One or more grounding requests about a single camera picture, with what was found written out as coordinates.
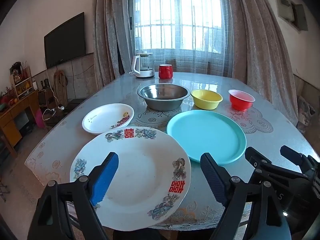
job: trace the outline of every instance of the yellow bowl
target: yellow bowl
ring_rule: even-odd
[[[223,100],[220,94],[204,89],[193,90],[191,96],[195,105],[205,110],[216,109],[218,104]]]

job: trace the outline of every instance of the turquoise tray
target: turquoise tray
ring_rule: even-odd
[[[200,162],[209,152],[218,165],[234,162],[244,153],[247,140],[238,124],[211,111],[191,110],[174,116],[167,134],[177,140],[189,158]]]

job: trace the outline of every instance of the kettle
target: kettle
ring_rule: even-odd
[[[155,75],[153,53],[144,51],[133,56],[131,70],[136,77],[153,77]]]

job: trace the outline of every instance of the metal bowl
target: metal bowl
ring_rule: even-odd
[[[190,91],[179,85],[160,83],[139,89],[138,95],[151,109],[171,111],[178,108],[182,101],[190,96]]]

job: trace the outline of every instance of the white plate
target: white plate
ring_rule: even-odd
[[[100,106],[89,112],[82,120],[82,127],[89,133],[101,134],[113,128],[126,127],[132,120],[134,110],[125,104]]]
[[[88,142],[74,159],[70,181],[88,175],[109,152],[119,168],[95,206],[103,226],[121,231],[151,227],[176,211],[187,194],[191,164],[175,139],[157,129],[113,129]]]

